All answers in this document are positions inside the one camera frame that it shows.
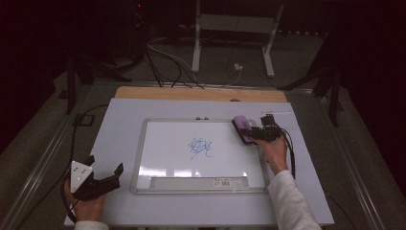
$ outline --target blue marker scribble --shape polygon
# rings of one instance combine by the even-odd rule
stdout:
[[[201,151],[206,151],[206,156],[211,157],[208,155],[208,151],[212,149],[212,142],[204,141],[203,138],[193,138],[188,146],[191,147],[191,153],[194,154],[191,160],[193,160],[193,158]]]

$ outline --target person's right hand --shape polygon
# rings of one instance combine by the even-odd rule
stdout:
[[[287,145],[283,135],[278,140],[267,142],[264,140],[254,140],[262,147],[265,159],[269,162],[271,170],[274,174],[287,170],[286,152]]]

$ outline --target white metal frame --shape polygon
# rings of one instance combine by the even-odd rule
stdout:
[[[275,77],[274,67],[272,66],[269,53],[277,33],[282,11],[283,4],[280,4],[277,15],[274,18],[205,14],[200,13],[200,0],[196,0],[196,25],[192,71],[198,73],[200,68],[200,30],[263,33],[269,34],[268,43],[262,47],[266,75],[270,78]]]

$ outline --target white table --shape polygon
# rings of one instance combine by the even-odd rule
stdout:
[[[112,226],[266,226],[276,224],[267,194],[237,195],[134,195],[129,191],[144,119],[233,119],[244,115],[256,120],[264,112],[293,111],[290,103],[231,103],[148,99],[112,99],[91,154],[96,178],[111,175],[124,163],[121,188],[108,194],[104,221]],[[294,113],[275,115],[289,131],[296,154],[297,183],[322,224],[332,224],[326,198],[313,167]],[[66,219],[65,224],[72,224]]]

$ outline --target white shirt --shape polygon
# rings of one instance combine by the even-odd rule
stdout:
[[[290,171],[275,175],[268,191],[274,203],[280,230],[321,229]],[[78,221],[75,230],[108,230],[108,226],[102,222]]]

